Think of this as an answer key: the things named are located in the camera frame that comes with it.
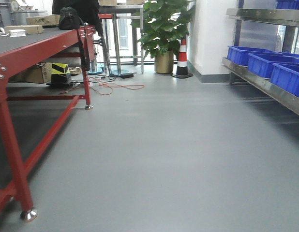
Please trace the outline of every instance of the orange and white cone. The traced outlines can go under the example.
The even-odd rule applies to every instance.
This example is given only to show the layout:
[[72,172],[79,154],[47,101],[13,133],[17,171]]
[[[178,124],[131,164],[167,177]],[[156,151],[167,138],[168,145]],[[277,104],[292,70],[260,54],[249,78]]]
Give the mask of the orange and white cone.
[[181,39],[177,72],[171,74],[171,76],[176,78],[187,78],[193,76],[192,73],[188,73],[187,69],[186,38]]

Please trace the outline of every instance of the window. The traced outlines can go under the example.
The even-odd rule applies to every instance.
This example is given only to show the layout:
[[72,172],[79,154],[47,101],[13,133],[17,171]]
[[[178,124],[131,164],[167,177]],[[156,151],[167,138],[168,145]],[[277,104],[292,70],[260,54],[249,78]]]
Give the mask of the window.
[[129,48],[127,19],[119,19],[117,24],[119,26],[120,50],[127,50]]
[[109,48],[109,50],[113,50],[114,42],[111,40],[113,38],[113,36],[111,36],[113,31],[111,30],[111,26],[110,26],[111,20],[107,19],[102,21],[103,21],[104,36],[105,37],[107,36],[107,40],[105,38],[106,46]]

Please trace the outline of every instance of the metal frame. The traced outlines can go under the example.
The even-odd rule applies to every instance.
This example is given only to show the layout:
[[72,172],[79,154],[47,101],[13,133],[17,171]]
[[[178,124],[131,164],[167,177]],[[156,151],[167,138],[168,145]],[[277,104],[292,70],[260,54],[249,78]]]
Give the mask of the metal frame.
[[11,4],[8,0],[0,1],[0,28],[13,24]]
[[[243,7],[244,7],[244,0],[238,0],[238,8],[243,9]],[[235,36],[234,36],[234,41],[233,41],[234,46],[239,46],[239,44],[240,44],[241,29],[242,29],[242,20],[236,20],[235,21]],[[239,78],[236,75],[234,75],[233,73],[231,73],[230,78],[229,78],[229,83],[232,85],[237,81],[239,81]]]
[[[84,81],[84,94],[69,95],[69,96],[27,96],[8,98],[7,84],[11,76],[19,73],[20,71],[31,67],[49,57],[56,57],[56,54],[63,51],[78,42],[77,33],[80,33],[85,53],[93,58],[93,43],[92,36],[95,29],[92,26],[80,28],[76,30],[62,31],[61,34],[52,36],[48,39],[31,43],[17,49],[4,52],[0,54],[0,133],[6,150],[9,166],[12,171],[12,180],[4,188],[0,189],[0,212],[6,203],[14,198],[20,201],[23,212],[21,217],[26,221],[33,220],[37,214],[33,209],[33,200],[30,194],[30,188],[27,182],[27,176],[37,163],[47,146],[51,143],[56,133],[64,124],[68,115],[76,106],[79,100],[86,100],[86,108],[91,109],[90,104],[90,88],[89,80],[85,68],[83,68],[83,81]],[[80,53],[61,53],[60,57],[80,57]],[[7,101],[24,101],[24,100],[71,100],[64,112],[60,115],[57,121],[46,133],[44,138],[36,146],[34,151],[30,154],[29,158],[23,162],[19,145],[16,139],[13,122],[8,108]]]
[[[133,14],[135,12],[140,12],[140,16],[137,15],[131,15],[131,16],[116,16],[116,14]],[[99,13],[101,14],[114,14],[114,19],[139,19],[140,20],[140,32],[141,36],[143,36],[143,5],[114,5],[114,6],[100,6]],[[133,38],[135,39],[133,41],[134,44],[137,43],[136,36],[133,35]],[[144,51],[141,49],[141,56],[136,56],[137,54],[137,47],[133,46],[133,58],[134,63],[135,59],[141,57],[141,72],[144,72]],[[120,55],[119,52],[116,54],[116,61],[117,64],[120,63]]]
[[299,115],[299,97],[285,91],[277,85],[271,83],[268,79],[260,77],[247,70],[247,67],[240,66],[223,58],[222,63],[235,75],[243,78],[259,90],[268,94],[270,97],[277,100],[279,103]]
[[230,8],[226,14],[236,20],[299,27],[299,10]]
[[[227,9],[226,14],[236,20],[246,20],[260,23],[286,25],[283,51],[290,52],[290,43],[295,35],[295,27],[299,27],[299,10],[285,9]],[[299,97],[272,84],[269,80],[260,77],[240,66],[223,58],[222,63],[232,73],[263,91],[276,101],[299,115]]]

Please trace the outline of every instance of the table leg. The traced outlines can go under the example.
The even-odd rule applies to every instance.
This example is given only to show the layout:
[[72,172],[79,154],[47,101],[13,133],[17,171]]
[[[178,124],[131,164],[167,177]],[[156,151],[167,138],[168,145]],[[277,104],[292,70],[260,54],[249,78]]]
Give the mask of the table leg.
[[109,34],[108,34],[108,30],[107,30],[107,19],[105,19],[105,45],[107,50],[109,51]]
[[0,133],[12,171],[13,182],[16,188],[16,198],[20,201],[23,209],[21,217],[25,221],[31,221],[37,217],[37,214],[33,210],[27,175],[6,100],[0,102]]
[[113,14],[112,23],[113,23],[113,33],[114,33],[114,45],[115,45],[115,53],[116,53],[116,64],[117,64],[117,72],[118,75],[121,74],[120,68],[120,44],[119,44],[119,37],[117,33],[117,22],[116,22],[116,14]]
[[90,86],[89,86],[87,72],[84,67],[82,67],[82,73],[83,73],[83,83],[84,83],[85,100],[86,100],[85,109],[91,110],[93,109],[93,106],[91,105],[91,100],[90,100]]
[[[144,35],[143,32],[144,22],[143,22],[143,8],[140,9],[140,33],[141,37]],[[141,48],[141,72],[144,73],[144,51]]]
[[138,43],[137,43],[137,35],[136,35],[136,28],[132,27],[132,43],[133,43],[133,55],[134,55],[134,65],[137,66],[138,65]]

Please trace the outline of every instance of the red workbench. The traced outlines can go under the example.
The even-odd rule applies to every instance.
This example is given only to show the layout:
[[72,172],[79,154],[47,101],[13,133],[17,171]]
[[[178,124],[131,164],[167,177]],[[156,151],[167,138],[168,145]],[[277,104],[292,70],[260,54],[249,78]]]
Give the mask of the red workbench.
[[[79,30],[84,46],[85,55],[92,60],[94,48],[92,36],[95,29],[92,26],[81,27]],[[27,176],[50,144],[68,115],[81,99],[86,100],[86,109],[91,109],[90,88],[87,73],[83,70],[84,94],[52,95],[52,96],[24,96],[8,98],[7,84],[9,78],[32,65],[49,57],[80,57],[80,53],[66,53],[65,49],[78,42],[77,30],[59,30],[58,28],[44,29],[42,34],[24,37],[0,37],[0,134],[9,166],[12,180],[0,189],[0,212],[10,199],[19,201],[23,212],[21,218],[33,220],[37,213],[33,208],[33,201]],[[22,160],[20,148],[15,135],[7,101],[33,100],[70,100],[71,102],[57,121],[52,125],[44,138],[39,142],[26,161]]]

